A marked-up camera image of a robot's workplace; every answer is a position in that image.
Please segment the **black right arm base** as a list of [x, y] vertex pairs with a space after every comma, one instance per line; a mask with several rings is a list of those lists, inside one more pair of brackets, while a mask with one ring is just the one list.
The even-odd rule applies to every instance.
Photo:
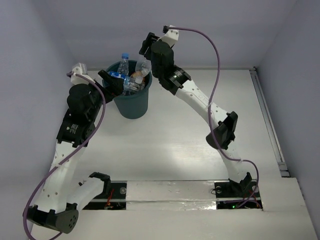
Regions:
[[216, 197], [218, 210], [263, 209], [257, 182], [249, 172], [240, 183], [232, 180], [215, 182], [210, 193]]

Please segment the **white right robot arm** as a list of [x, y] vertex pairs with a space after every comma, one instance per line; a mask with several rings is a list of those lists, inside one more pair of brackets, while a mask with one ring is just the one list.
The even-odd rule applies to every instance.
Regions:
[[169, 30], [162, 37], [149, 32], [139, 54], [151, 62], [152, 75], [172, 95], [188, 104], [210, 127], [207, 143], [220, 154], [228, 173], [229, 189], [235, 197], [243, 197], [250, 189], [252, 176], [243, 167], [235, 144], [238, 115], [227, 112], [200, 90], [191, 76], [174, 63], [173, 46], [179, 39], [177, 30]]

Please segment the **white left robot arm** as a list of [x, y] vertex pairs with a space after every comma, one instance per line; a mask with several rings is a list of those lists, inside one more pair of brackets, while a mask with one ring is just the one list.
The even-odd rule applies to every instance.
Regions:
[[70, 189], [76, 166], [103, 121], [106, 104], [123, 92], [122, 81], [104, 70], [98, 74], [107, 82], [106, 87], [76, 70], [67, 74], [72, 87], [67, 97], [68, 108], [56, 137], [52, 164], [22, 213], [23, 228], [30, 239], [28, 222], [59, 234], [68, 234], [74, 229], [80, 211], [92, 199], [110, 195], [111, 178], [100, 172], [91, 173], [74, 192]]

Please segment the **clear bottle blue cap label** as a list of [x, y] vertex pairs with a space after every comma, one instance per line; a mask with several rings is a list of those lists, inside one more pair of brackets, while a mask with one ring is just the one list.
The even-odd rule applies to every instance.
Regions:
[[128, 53], [122, 53], [117, 72], [125, 76], [129, 75], [129, 54]]

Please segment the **orange juice bottle white cap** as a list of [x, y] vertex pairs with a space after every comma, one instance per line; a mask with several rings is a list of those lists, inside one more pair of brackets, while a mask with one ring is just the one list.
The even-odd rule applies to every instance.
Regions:
[[132, 75], [132, 78], [143, 78], [143, 73], [141, 71], [135, 71]]

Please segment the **clear bottle dark blue label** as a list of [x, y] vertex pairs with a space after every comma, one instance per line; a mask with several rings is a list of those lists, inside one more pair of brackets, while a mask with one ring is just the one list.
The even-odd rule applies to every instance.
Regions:
[[138, 79], [136, 77], [123, 75], [115, 71], [109, 71], [108, 74], [113, 77], [123, 79], [123, 94], [125, 96], [136, 94], [137, 92], [145, 88], [146, 84], [144, 78], [142, 82], [138, 82]]

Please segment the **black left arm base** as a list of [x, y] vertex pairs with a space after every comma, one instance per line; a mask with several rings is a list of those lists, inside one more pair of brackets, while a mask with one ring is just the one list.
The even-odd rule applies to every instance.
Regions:
[[98, 195], [91, 200], [84, 210], [126, 210], [127, 182], [113, 181], [108, 195]]

